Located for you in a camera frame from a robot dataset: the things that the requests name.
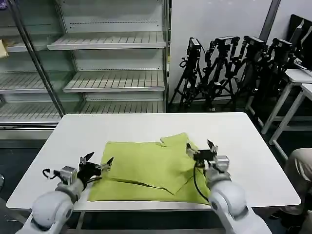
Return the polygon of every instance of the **wire cable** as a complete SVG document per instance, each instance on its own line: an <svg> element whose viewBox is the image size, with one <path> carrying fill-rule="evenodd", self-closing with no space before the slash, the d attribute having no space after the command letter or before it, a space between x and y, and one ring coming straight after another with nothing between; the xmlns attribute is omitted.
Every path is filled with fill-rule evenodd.
<svg viewBox="0 0 312 234"><path fill-rule="evenodd" d="M48 176L46 173L50 173L50 169L44 169L42 170L42 174L44 175L44 177L48 178L48 179L55 179L56 177L58 177L63 184L67 184L67 181L60 175L59 171L54 170L53 171L53 177Z"/></svg>
<svg viewBox="0 0 312 234"><path fill-rule="evenodd" d="M89 183L91 183L91 182L94 182L94 181L101 180L101 179L102 179L102 177L95 177L95 178L93 178L93 179L88 180L88 181L87 181L87 184L89 184Z"/></svg>
<svg viewBox="0 0 312 234"><path fill-rule="evenodd" d="M206 200L209 202L209 199L200 191L197 182L196 182L196 163L194 164L194 170L193 170L193 177L194 177L194 185L196 187L197 192Z"/></svg>
<svg viewBox="0 0 312 234"><path fill-rule="evenodd" d="M206 58L206 51L205 51L204 47L201 45L201 43L199 42L199 40L197 40L197 41L198 41L200 47L203 49L203 52L205 53L205 58Z"/></svg>

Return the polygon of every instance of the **camera tripod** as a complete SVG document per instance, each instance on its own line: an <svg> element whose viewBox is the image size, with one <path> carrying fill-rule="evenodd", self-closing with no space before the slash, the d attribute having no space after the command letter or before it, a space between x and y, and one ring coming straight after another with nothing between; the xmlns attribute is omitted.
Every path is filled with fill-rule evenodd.
<svg viewBox="0 0 312 234"><path fill-rule="evenodd" d="M232 72L233 64L236 64L238 58L235 57L236 48L239 42L239 37L224 37L224 38L217 38L215 41L210 43L210 49L206 53L205 62L207 66L203 69L205 76L203 77L202 81L198 84L199 92L203 95L205 99L205 109L209 109L210 111L214 111L214 107L212 105L212 101L216 97L225 97L225 96L234 96L233 86L232 86L232 78L235 76L235 71ZM219 55L215 59L213 65L211 62L211 56L218 47ZM227 61L228 52L230 53L230 62ZM223 66L226 68L225 78L221 81L220 73L223 69ZM215 69L214 76L212 80L209 82L209 76L211 75L212 71ZM227 91L229 95L222 96L223 90Z"/></svg>
<svg viewBox="0 0 312 234"><path fill-rule="evenodd" d="M179 93L181 95L180 104L178 111L180 111L181 107L184 106L188 107L192 100L196 98L196 80L197 80L197 74L199 75L200 79L202 79L201 73L200 73L200 67L199 67L199 60L200 60L200 52L201 52L201 45L198 42L197 39L190 38L189 40L189 46L187 48L187 59L182 58L183 61L180 63L180 67L184 68L184 72L180 78L180 81L175 88L175 92L171 98L171 101L169 103L168 108L171 107L176 94ZM182 92L180 91L180 86L184 82L184 87Z"/></svg>
<svg viewBox="0 0 312 234"><path fill-rule="evenodd" d="M246 57L241 61L247 48ZM236 110L236 101L238 98L247 93L247 100L256 91L257 81L260 79L260 73L262 67L268 62L266 56L266 44L264 41L255 38L245 36L244 41L238 56L235 67L235 75L238 74L239 70L244 66L244 72L241 81L236 79L237 91L234 97L223 107L225 109L230 103L233 102L234 110Z"/></svg>
<svg viewBox="0 0 312 234"><path fill-rule="evenodd" d="M254 97L257 103L263 102L268 97L280 95L285 83L286 70L289 64L295 61L294 46L290 42L275 38L268 49L267 58L268 62Z"/></svg>

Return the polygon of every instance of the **dark floor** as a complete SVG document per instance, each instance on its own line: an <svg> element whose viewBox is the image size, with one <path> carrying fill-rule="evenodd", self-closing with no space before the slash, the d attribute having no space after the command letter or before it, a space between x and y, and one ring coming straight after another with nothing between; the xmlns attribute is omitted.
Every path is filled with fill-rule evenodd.
<svg viewBox="0 0 312 234"><path fill-rule="evenodd" d="M285 109L288 108L291 102L286 104ZM243 110L244 103L237 104L238 110ZM202 103L194 103L188 110L189 112L203 112ZM216 104L216 110L221 111L224 102ZM265 120L272 109L270 105L265 107L258 107L259 116ZM303 107L299 110L304 114L310 112L310 103L304 103ZM268 141L270 135L273 133L274 128L264 136ZM312 147L312 132L285 132L279 139L279 144L289 155L297 148ZM43 142L39 142L36 148L23 148L21 149L0 149L0 172L5 176L5 186L0 193L0 197L8 200L10 194L26 172L27 168L36 157ZM274 147L270 147L276 159L281 165L284 161ZM68 223L70 227L77 224L79 214L75 214ZM0 233L14 234L21 228L19 222L7 221L12 218L6 216L0 211ZM266 220L273 234L284 234L286 229L282 227L279 221ZM131 212L129 213L92 213L87 214L84 219L84 229L206 229L206 228L220 228L221 224L212 212Z"/></svg>

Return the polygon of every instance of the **person's leg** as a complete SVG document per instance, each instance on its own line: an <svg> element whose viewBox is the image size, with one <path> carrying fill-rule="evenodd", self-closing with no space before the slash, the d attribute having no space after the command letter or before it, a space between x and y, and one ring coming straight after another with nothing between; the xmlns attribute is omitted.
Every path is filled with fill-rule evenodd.
<svg viewBox="0 0 312 234"><path fill-rule="evenodd" d="M304 221L299 234L311 234L312 233L312 212L308 212L306 220Z"/></svg>
<svg viewBox="0 0 312 234"><path fill-rule="evenodd" d="M287 160L284 171L301 198L301 204L284 207L282 211L300 215L304 211L305 198L312 186L312 148L293 151Z"/></svg>

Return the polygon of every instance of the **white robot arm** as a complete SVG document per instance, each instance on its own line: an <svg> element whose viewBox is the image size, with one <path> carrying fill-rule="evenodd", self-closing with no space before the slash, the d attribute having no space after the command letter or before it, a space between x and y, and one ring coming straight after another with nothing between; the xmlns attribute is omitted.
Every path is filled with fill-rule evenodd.
<svg viewBox="0 0 312 234"><path fill-rule="evenodd" d="M226 234L272 234L266 223L248 206L244 190L231 181L227 172L229 159L217 155L217 147L208 141L210 150L194 151L187 145L187 153L194 158L197 167L204 168L207 186L211 193L206 198L219 216ZM74 203L80 198L87 183L100 179L102 171L110 169L113 158L106 164L88 162L93 153L80 158L79 172L64 167L54 176L61 179L55 191L40 196L33 205L32 213L17 234L59 234L63 225L72 214Z"/></svg>
<svg viewBox="0 0 312 234"><path fill-rule="evenodd" d="M231 181L227 172L228 157L218 156L217 146L208 140L207 143L210 150L196 152L188 145L187 151L192 151L197 165L205 169L207 187L211 191L208 201L226 234L272 234L264 220L248 206L242 187Z"/></svg>
<svg viewBox="0 0 312 234"><path fill-rule="evenodd" d="M101 179L102 171L110 169L113 158L107 163L97 165L88 162L93 153L80 158L79 172L75 168L64 167L60 172L53 171L53 177L49 177L43 170L43 174L54 179L61 179L55 191L43 194L34 202L32 212L22 229L17 234L59 234L66 221L72 214L74 204L80 199L81 193L89 182Z"/></svg>

